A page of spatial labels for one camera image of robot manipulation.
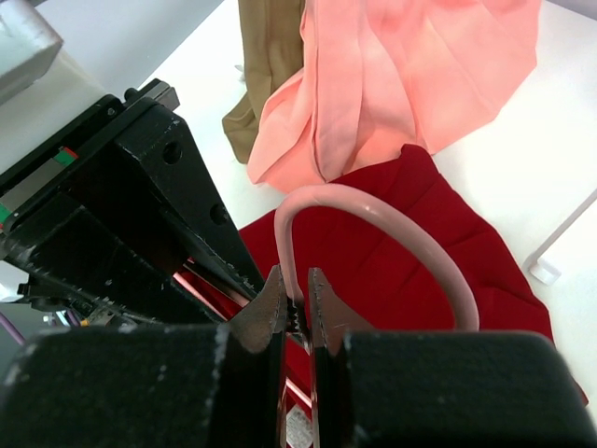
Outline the brown garment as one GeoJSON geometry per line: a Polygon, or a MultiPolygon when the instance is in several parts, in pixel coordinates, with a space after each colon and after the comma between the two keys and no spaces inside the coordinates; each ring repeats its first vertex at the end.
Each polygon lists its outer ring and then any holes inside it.
{"type": "Polygon", "coordinates": [[[222,119],[238,162],[249,161],[266,101],[303,66],[299,28],[305,3],[248,0],[238,3],[246,92],[222,119]]]}

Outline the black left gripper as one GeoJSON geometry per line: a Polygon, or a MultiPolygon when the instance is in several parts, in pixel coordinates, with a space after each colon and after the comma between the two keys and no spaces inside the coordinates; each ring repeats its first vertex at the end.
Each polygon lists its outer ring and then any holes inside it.
{"type": "Polygon", "coordinates": [[[107,94],[2,174],[1,256],[29,274],[29,302],[211,324],[187,262],[247,299],[263,288],[178,105],[159,79],[107,94]]]}

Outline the metal clothes rack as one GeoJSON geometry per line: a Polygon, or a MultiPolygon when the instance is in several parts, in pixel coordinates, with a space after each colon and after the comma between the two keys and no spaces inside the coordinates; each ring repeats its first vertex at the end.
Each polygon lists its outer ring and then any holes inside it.
{"type": "Polygon", "coordinates": [[[596,190],[524,262],[528,274],[551,286],[584,270],[596,269],[596,190]]]}

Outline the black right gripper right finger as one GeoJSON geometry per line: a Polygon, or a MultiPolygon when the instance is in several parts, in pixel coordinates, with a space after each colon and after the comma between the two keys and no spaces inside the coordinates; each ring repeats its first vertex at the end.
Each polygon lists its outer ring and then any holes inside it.
{"type": "Polygon", "coordinates": [[[317,447],[589,447],[564,360],[519,331],[382,331],[309,273],[317,447]]]}

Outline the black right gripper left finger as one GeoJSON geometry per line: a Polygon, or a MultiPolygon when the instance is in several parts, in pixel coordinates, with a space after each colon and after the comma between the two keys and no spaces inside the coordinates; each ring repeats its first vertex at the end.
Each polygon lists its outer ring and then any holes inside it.
{"type": "Polygon", "coordinates": [[[5,447],[282,447],[279,267],[230,321],[49,329],[1,381],[5,447]]]}

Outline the red skirt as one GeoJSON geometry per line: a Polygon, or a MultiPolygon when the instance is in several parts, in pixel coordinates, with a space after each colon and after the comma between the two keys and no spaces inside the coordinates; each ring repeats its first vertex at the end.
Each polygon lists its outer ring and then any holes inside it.
{"type": "MultiPolygon", "coordinates": [[[[551,335],[547,307],[534,295],[498,232],[478,216],[414,146],[395,161],[343,176],[413,219],[453,258],[475,296],[483,329],[551,335]]],[[[447,329],[453,318],[425,267],[390,236],[331,208],[311,208],[294,222],[298,274],[321,268],[334,290],[381,329],[447,329]]]]}

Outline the pink wire hanger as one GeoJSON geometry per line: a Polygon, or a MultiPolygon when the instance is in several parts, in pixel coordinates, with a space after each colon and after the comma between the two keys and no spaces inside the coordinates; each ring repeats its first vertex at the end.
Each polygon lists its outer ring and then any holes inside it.
{"type": "Polygon", "coordinates": [[[295,216],[310,207],[329,207],[360,217],[404,246],[442,287],[463,331],[479,329],[479,311],[463,274],[445,250],[410,218],[380,199],[352,187],[327,184],[303,187],[290,193],[274,215],[279,263],[265,288],[216,333],[218,360],[223,363],[223,393],[244,393],[262,403],[267,394],[285,401],[285,340],[287,324],[310,351],[324,347],[336,357],[348,332],[373,327],[333,294],[322,271],[312,272],[311,298],[300,289],[292,236],[295,216]]]}

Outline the salmon pink garment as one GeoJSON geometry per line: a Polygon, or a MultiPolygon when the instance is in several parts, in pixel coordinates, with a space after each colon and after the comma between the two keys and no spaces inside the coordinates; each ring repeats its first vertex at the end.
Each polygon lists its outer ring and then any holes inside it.
{"type": "Polygon", "coordinates": [[[496,118],[535,69],[537,1],[310,1],[303,65],[266,102],[247,172],[288,192],[431,154],[496,118]]]}

